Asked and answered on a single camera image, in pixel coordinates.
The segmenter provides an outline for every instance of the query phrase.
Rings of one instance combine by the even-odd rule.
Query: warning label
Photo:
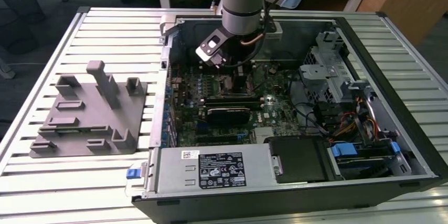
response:
[[[199,181],[201,189],[245,186],[243,153],[199,155]]]

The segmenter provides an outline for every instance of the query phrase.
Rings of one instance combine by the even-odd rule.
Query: slotted metal table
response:
[[[448,158],[448,86],[387,17],[375,13],[272,12],[347,18],[385,77],[443,158]],[[132,206],[125,171],[148,158],[151,119],[163,46],[164,15],[212,15],[209,10],[91,8],[76,14],[0,144],[0,223],[152,223]],[[57,95],[63,73],[93,82],[89,60],[107,63],[117,82],[148,82],[137,152],[132,155],[32,159],[29,145]],[[361,69],[353,62],[363,77]],[[132,182],[139,190],[143,179]],[[376,207],[208,223],[447,223],[448,188],[403,195]]]

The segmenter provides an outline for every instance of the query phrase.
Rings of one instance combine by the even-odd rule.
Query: metal bracket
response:
[[[324,65],[301,65],[300,72],[301,76],[308,80],[325,80],[337,76],[335,68]]]
[[[352,90],[364,90],[369,86],[368,81],[344,81],[341,85],[343,99],[352,98]]]
[[[160,18],[160,34],[161,36],[168,36],[175,31],[176,27],[176,15],[163,15]]]

